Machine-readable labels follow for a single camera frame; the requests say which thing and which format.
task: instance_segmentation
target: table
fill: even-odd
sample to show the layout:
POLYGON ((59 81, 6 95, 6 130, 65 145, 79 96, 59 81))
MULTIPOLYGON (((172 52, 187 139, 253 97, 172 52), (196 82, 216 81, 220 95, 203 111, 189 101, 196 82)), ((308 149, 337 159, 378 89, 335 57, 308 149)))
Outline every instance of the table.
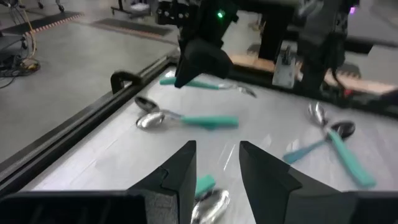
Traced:
MULTIPOLYGON (((173 67, 160 77, 173 75, 173 67)), ((199 80, 234 82, 201 75, 199 80)), ((239 118, 239 128, 209 131, 192 126, 166 124, 143 131, 135 127, 142 114, 129 100, 105 122, 74 145, 22 190, 121 190, 148 175, 187 141, 197 141, 197 176, 211 174, 216 187, 229 190, 231 203, 220 223, 254 223, 239 167, 239 142, 246 140, 281 158, 287 151, 322 138, 306 118, 313 100, 250 86, 257 99, 238 91, 213 91, 191 87, 160 86, 159 78, 139 94, 161 108, 186 115, 230 115, 239 118)), ((375 177, 371 190, 398 190, 398 122, 325 105, 331 122, 349 119, 356 132, 346 143, 362 165, 375 177)), ((323 146, 293 165, 304 174, 340 191, 358 190, 334 150, 323 146)))

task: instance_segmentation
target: metal frame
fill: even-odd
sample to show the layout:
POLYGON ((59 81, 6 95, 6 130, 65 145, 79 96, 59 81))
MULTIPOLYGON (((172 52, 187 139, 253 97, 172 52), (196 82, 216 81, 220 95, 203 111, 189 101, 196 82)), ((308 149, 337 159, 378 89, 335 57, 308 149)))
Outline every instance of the metal frame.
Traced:
POLYGON ((124 7, 123 7, 122 0, 118 0, 118 5, 119 5, 119 7, 111 7, 112 15, 114 15, 115 11, 119 11, 119 12, 124 12, 126 14, 129 14, 130 15, 130 19, 135 19, 135 18, 150 16, 151 12, 152 12, 152 6, 151 5, 149 5, 149 9, 147 11, 144 11, 144 12, 133 12, 133 11, 125 10, 124 7))
MULTIPOLYGON (((103 100, 99 106, 96 106, 95 109, 72 122, 71 125, 64 127, 64 131, 53 136, 53 138, 44 142, 43 145, 38 145, 35 149, 30 149, 32 152, 36 152, 34 156, 25 158, 22 161, 17 161, 14 164, 11 164, 11 166, 5 167, 4 170, 0 170, 0 197, 17 192, 23 188, 48 166, 64 155, 76 143, 81 141, 87 134, 92 132, 92 130, 105 121, 109 116, 120 109, 123 104, 128 102, 145 86, 157 78, 166 68, 176 66, 177 58, 175 56, 172 57, 171 55, 175 55, 175 52, 156 60, 138 74, 116 72, 111 78, 113 96, 103 100), (132 81, 132 84, 125 85, 125 81, 132 81)), ((307 98, 313 98, 315 100, 336 103, 334 98, 328 98, 327 96, 308 95, 298 91, 274 86, 272 85, 272 75, 266 75, 267 73, 271 72, 235 65, 233 72, 228 78, 239 82, 270 88, 282 93, 290 93, 307 98)), ((379 104, 367 105, 360 101, 353 102, 352 104, 345 106, 398 118, 397 106, 382 106, 379 104)))

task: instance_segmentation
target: gray floor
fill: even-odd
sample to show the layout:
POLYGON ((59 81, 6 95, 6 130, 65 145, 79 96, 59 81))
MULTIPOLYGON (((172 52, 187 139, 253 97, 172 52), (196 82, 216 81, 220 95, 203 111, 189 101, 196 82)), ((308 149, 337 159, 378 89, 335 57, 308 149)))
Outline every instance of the gray floor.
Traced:
MULTIPOLYGON (((37 34, 36 58, 42 69, 0 90, 0 162, 110 91, 109 78, 115 70, 137 72, 175 48, 88 25, 112 17, 109 7, 116 1, 64 0, 66 10, 85 16, 37 34)), ((40 10, 35 1, 26 2, 30 19, 58 13, 54 0, 43 3, 45 9, 40 10)), ((362 10, 350 17, 350 34, 398 40, 398 31, 371 14, 372 4, 373 0, 362 0, 362 10)), ((12 26, 5 8, 0 10, 1 27, 12 26)), ((232 24, 224 37, 223 48, 229 54, 245 53, 253 42, 259 42, 258 33, 247 26, 256 15, 240 12, 239 16, 239 23, 232 24)), ((115 17, 128 19, 120 13, 115 17)), ((165 39, 176 41, 177 34, 175 29, 165 39)), ((368 58, 349 55, 348 59, 360 66, 364 78, 398 84, 394 76, 397 57, 398 51, 378 47, 368 58)))

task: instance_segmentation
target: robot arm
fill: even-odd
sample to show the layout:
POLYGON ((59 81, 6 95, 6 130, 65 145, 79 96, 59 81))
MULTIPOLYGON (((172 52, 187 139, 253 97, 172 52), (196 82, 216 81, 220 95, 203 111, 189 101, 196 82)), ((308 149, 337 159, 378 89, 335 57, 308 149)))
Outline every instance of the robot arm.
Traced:
MULTIPOLYGON (((355 0, 324 0, 324 6, 314 19, 307 19, 298 40, 303 52, 303 83, 309 90, 319 89, 329 68, 344 62, 347 16, 355 0)), ((231 22, 237 22, 238 9, 261 14, 278 11, 277 16, 288 17, 308 14, 318 1, 311 0, 197 0, 189 4, 162 1, 157 10, 158 24, 179 27, 178 39, 181 55, 176 71, 175 87, 180 88, 201 73, 226 78, 233 66, 221 50, 222 37, 231 22)), ((271 57, 276 62, 279 45, 274 46, 271 57)))

